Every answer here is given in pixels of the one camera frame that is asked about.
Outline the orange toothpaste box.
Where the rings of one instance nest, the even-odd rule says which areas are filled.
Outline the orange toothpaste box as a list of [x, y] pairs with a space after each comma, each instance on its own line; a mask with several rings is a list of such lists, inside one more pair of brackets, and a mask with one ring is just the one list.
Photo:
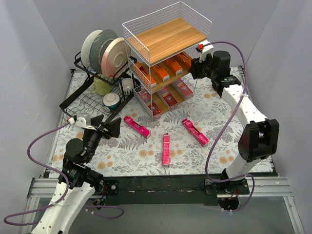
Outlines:
[[187, 69], [191, 68], [192, 59], [188, 57], [184, 52], [177, 54], [176, 57]]
[[133, 70], [136, 75], [143, 81], [143, 83], [150, 89], [156, 87], [156, 81], [153, 77], [150, 77], [140, 62], [136, 62], [133, 65]]
[[172, 73], [177, 76], [180, 75], [183, 72], [182, 67], [179, 65], [179, 63], [172, 58], [168, 58], [165, 60], [166, 65], [170, 68]]
[[169, 73], [159, 64], [154, 65], [152, 69], [162, 82], [166, 82], [170, 79]]

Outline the magenta toothpaste box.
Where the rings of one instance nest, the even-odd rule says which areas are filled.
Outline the magenta toothpaste box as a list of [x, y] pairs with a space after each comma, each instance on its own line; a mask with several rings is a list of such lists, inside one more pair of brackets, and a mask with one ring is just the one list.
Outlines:
[[202, 147], [205, 147], [209, 143], [208, 138], [190, 120], [186, 118], [182, 120], [182, 124]]
[[170, 135], [168, 133], [163, 136], [162, 166], [170, 166]]
[[146, 127], [136, 123], [131, 117], [125, 116], [124, 121], [128, 126], [130, 126], [133, 130], [138, 132], [140, 135], [148, 139], [151, 135], [151, 131], [148, 130]]

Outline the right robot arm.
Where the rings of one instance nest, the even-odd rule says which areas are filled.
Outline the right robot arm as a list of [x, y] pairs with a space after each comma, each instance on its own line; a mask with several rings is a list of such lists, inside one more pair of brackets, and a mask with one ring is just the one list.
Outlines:
[[262, 114], [244, 92], [245, 86], [230, 74], [230, 61], [228, 52], [216, 51], [207, 53], [205, 59], [192, 59], [190, 67], [194, 79], [207, 77], [211, 80], [213, 89], [229, 104], [243, 127], [238, 156], [223, 170], [220, 182], [207, 180], [207, 188], [227, 194], [244, 186], [250, 170], [276, 153], [279, 134], [278, 121]]

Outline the red 3D toothpaste box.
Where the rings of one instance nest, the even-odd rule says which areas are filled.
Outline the red 3D toothpaste box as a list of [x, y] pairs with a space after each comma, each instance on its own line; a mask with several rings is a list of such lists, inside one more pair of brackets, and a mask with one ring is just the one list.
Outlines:
[[136, 97], [152, 119], [158, 119], [161, 117], [160, 108], [151, 98], [151, 94], [147, 90], [141, 89], [136, 91]]
[[159, 89], [156, 93], [168, 110], [173, 110], [177, 107], [178, 102], [167, 87]]
[[176, 81], [172, 82], [171, 85], [184, 100], [192, 97], [192, 90], [182, 79], [177, 79]]

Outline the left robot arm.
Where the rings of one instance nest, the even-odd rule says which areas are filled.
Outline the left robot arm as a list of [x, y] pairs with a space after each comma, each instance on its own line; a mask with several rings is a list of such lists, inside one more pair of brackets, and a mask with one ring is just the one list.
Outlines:
[[105, 179], [87, 166], [95, 155], [102, 138], [117, 138], [121, 118], [103, 122], [103, 115], [91, 117], [82, 113], [67, 119], [67, 125], [84, 130], [83, 137], [69, 140], [65, 147], [63, 165], [48, 208], [32, 230], [34, 234], [66, 234], [87, 200], [93, 195], [101, 198], [94, 203], [101, 209], [108, 195], [117, 195], [119, 182]]

